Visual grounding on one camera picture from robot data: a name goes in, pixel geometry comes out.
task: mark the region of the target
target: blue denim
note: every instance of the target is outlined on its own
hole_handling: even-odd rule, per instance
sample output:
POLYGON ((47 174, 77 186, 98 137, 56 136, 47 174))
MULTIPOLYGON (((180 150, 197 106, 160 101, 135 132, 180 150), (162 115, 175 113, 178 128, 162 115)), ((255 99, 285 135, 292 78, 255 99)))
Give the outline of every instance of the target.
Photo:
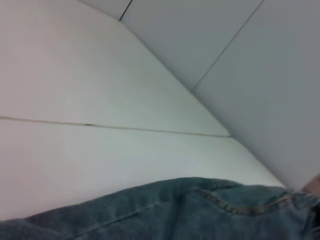
POLYGON ((319 199, 280 187, 178 178, 0 222, 1 240, 314 240, 319 199))

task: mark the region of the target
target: denim pocket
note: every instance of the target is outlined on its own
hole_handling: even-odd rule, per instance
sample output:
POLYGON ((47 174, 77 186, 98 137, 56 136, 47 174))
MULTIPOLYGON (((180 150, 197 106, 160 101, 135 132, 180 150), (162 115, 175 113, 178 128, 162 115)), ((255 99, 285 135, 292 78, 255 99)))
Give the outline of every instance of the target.
POLYGON ((235 215, 257 216, 284 208, 293 202, 293 194, 280 187, 240 186, 233 189, 195 192, 212 201, 224 212, 235 215))

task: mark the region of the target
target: white wall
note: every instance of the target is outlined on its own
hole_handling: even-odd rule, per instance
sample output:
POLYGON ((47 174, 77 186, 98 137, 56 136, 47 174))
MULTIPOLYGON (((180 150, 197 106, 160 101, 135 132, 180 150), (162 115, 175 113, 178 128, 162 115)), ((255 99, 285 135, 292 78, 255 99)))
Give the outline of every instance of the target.
POLYGON ((261 0, 134 0, 122 22, 189 89, 261 0))
POLYGON ((320 1, 265 0, 195 94, 290 187, 320 172, 320 1))
POLYGON ((79 0, 115 19, 120 19, 130 0, 79 0))

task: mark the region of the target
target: white tile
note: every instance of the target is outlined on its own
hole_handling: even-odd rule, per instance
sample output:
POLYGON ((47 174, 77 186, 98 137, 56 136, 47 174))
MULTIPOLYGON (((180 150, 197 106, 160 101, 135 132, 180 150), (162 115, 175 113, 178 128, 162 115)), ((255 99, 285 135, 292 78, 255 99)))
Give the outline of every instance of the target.
POLYGON ((320 169, 319 9, 266 0, 195 92, 295 189, 320 169))
POLYGON ((0 219, 180 177, 281 183, 235 140, 0 120, 0 219))
POLYGON ((0 0, 0 116, 228 135, 122 25, 76 0, 0 0))
POLYGON ((125 12, 130 0, 79 0, 89 6, 92 6, 108 16, 115 19, 120 19, 122 14, 125 12))
POLYGON ((134 0, 122 22, 189 89, 261 0, 134 0))

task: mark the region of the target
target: jeans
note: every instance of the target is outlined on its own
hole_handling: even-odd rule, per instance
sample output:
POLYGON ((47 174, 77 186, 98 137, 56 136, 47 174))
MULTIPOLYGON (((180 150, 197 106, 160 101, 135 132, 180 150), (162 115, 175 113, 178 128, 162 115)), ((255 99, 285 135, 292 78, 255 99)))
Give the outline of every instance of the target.
POLYGON ((0 221, 0 240, 315 240, 319 204, 280 187, 178 178, 0 221))

